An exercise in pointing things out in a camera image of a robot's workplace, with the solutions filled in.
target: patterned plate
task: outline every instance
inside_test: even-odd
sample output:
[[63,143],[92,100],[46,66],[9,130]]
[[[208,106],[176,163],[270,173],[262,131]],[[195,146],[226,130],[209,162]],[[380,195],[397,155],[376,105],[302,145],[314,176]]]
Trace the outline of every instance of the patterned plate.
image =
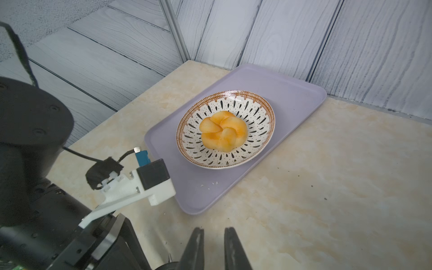
[[[218,111],[229,111],[248,126],[244,145],[225,153],[208,149],[201,142],[201,121]],[[209,169],[223,169],[243,164],[258,155],[273,135],[275,118],[270,104],[248,91],[225,91],[210,95],[190,108],[177,128],[177,146],[193,164]]]

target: cable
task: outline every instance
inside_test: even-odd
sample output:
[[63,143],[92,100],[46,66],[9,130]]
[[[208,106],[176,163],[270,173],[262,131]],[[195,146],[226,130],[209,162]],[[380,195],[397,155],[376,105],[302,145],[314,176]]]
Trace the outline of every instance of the cable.
[[36,80],[36,77],[33,74],[32,68],[30,67],[29,63],[29,57],[27,56],[27,53],[25,52],[25,48],[22,45],[19,37],[15,32],[13,31],[12,27],[8,25],[5,22],[0,22],[0,26],[4,27],[7,31],[7,34],[9,35],[10,40],[12,41],[13,46],[15,47],[16,54],[18,55],[19,61],[22,64],[22,67],[27,71],[27,73],[30,76],[30,80],[32,80],[33,86],[36,86],[39,88],[38,81]]
[[130,154],[132,154],[132,153],[135,153],[135,150],[134,150],[134,149],[129,150],[129,151],[127,151],[126,153],[124,153],[124,154],[123,154],[123,155],[118,159],[117,162],[122,161],[125,157],[127,157],[128,155],[130,155]]
[[89,156],[86,156],[86,155],[80,154],[80,153],[75,152],[75,151],[73,151],[73,150],[71,150],[71,149],[69,149],[69,148],[67,148],[67,147],[65,147],[65,146],[63,146],[63,149],[65,149],[65,150],[68,151],[69,153],[72,153],[72,154],[74,154],[74,155],[77,155],[77,156],[79,156],[79,157],[82,157],[83,159],[88,159],[88,160],[96,161],[96,162],[103,162],[103,160],[95,159],[95,158],[92,158],[92,157],[89,157]]

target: marble countertop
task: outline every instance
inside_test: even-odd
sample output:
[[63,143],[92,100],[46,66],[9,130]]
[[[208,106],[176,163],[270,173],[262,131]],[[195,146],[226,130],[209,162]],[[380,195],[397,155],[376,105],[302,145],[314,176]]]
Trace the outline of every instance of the marble countertop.
[[[229,71],[188,61],[72,145],[120,157],[153,125]],[[138,166],[132,155],[124,172]],[[62,152],[48,179],[90,208],[103,201],[85,173],[93,162]],[[432,127],[327,98],[243,180],[205,213],[174,198],[121,212],[152,268],[183,253],[205,230],[206,270],[223,269],[225,227],[235,227],[258,269],[430,269]]]

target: lavender plastic tray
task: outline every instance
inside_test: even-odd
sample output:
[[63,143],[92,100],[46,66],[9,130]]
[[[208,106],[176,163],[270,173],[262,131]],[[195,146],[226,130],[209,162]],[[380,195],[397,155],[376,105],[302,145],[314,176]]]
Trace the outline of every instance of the lavender plastic tray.
[[[187,161],[177,148],[175,135],[178,123],[197,101],[227,90],[254,92],[270,103],[276,118],[273,137],[260,154],[238,167],[223,170],[198,167]],[[319,86],[244,64],[152,127],[145,135],[144,142],[156,159],[164,159],[181,209],[191,215],[200,214],[227,193],[308,118],[324,102],[326,96],[326,91]]]

